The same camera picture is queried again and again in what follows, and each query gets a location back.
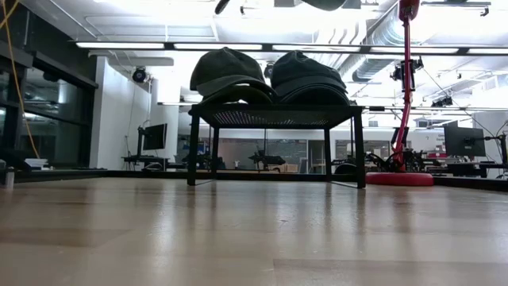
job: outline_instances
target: red base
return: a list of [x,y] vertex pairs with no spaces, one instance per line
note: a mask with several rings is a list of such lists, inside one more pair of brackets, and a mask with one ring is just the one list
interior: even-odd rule
[[429,187],[434,185],[434,178],[424,173],[381,173],[371,172],[366,176],[367,184],[387,186]]

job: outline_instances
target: baseball cap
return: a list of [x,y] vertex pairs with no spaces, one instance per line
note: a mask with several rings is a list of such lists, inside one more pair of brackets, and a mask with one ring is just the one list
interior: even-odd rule
[[303,0],[305,3],[312,5],[318,9],[333,11],[341,8],[348,0]]
[[271,85],[277,103],[349,105],[346,85],[337,70],[293,51],[273,66]]
[[[190,89],[203,96],[203,103],[232,102],[234,99],[243,99],[247,103],[271,103],[275,94],[264,82],[263,72],[257,61],[231,48],[210,51],[202,56],[192,72]],[[246,91],[245,96],[233,93],[241,90]]]

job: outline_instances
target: yellow cable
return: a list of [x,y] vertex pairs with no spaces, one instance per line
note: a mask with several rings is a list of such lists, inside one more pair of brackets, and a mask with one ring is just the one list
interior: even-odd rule
[[10,10],[10,14],[8,14],[7,13],[7,8],[6,8],[6,0],[3,1],[3,15],[4,15],[5,19],[0,24],[0,29],[5,24],[5,26],[6,26],[6,32],[7,32],[7,42],[9,44],[10,62],[13,65],[14,82],[16,83],[16,91],[17,91],[17,96],[19,98],[19,106],[21,108],[21,112],[23,113],[23,118],[25,119],[26,131],[29,134],[30,142],[32,143],[32,149],[35,152],[35,155],[37,156],[37,159],[40,159],[39,153],[37,152],[37,148],[35,147],[35,143],[33,142],[32,132],[30,132],[29,121],[26,119],[26,116],[25,116],[25,105],[23,104],[23,98],[21,97],[21,88],[19,87],[19,82],[17,80],[17,71],[16,71],[16,64],[14,62],[13,45],[12,45],[12,41],[10,39],[10,29],[9,29],[9,22],[8,22],[8,20],[9,20],[10,15],[12,14],[12,12],[14,12],[14,8],[16,8],[18,2],[19,1],[17,0],[14,3],[13,9],[11,9]]

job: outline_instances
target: computer monitor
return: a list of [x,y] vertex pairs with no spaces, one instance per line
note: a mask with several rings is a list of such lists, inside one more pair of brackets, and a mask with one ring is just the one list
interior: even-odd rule
[[445,127],[444,143],[448,156],[485,157],[483,129]]
[[144,129],[143,150],[166,148],[167,124],[150,126]]

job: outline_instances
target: wooden floor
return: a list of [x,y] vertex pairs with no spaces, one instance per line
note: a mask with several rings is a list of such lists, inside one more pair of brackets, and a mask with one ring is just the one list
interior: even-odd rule
[[0,285],[508,285],[508,196],[96,179],[0,195]]

